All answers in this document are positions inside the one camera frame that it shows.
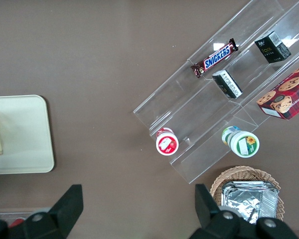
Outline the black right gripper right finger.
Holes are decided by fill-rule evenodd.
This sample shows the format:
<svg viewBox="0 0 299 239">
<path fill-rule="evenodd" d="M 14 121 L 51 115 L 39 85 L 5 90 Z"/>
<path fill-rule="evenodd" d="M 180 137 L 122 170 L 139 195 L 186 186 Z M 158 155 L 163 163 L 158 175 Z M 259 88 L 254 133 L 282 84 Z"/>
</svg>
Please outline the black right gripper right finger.
<svg viewBox="0 0 299 239">
<path fill-rule="evenodd" d="M 259 218 L 251 224 L 237 214 L 220 210 L 204 184 L 195 185 L 195 210 L 201 227 L 191 239 L 297 239 L 298 236 L 283 221 Z"/>
</svg>

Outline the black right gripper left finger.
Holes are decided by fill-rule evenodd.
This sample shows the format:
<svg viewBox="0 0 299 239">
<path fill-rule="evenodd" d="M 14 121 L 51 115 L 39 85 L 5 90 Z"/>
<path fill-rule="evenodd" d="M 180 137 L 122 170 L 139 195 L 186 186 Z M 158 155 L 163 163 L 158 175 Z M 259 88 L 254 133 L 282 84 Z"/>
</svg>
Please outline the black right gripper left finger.
<svg viewBox="0 0 299 239">
<path fill-rule="evenodd" d="M 38 212 L 16 226 L 0 220 L 0 239 L 65 239 L 84 208 L 81 184 L 72 185 L 48 212 Z"/>
</svg>

